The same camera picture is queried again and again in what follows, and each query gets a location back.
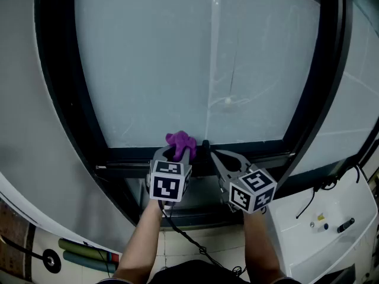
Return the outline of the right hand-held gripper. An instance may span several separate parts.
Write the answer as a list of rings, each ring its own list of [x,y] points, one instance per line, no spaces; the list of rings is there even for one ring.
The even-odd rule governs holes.
[[[227,192],[224,197],[228,204],[252,214],[273,200],[277,182],[266,169],[250,167],[245,156],[232,151],[215,150],[210,155]]]

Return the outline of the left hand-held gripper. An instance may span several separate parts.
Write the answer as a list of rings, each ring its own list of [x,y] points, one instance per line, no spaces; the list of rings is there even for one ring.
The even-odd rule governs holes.
[[[167,162],[169,159],[164,154],[172,147],[167,145],[154,153],[149,174],[150,199],[180,202],[187,191],[192,174],[191,148],[185,148],[180,163]]]

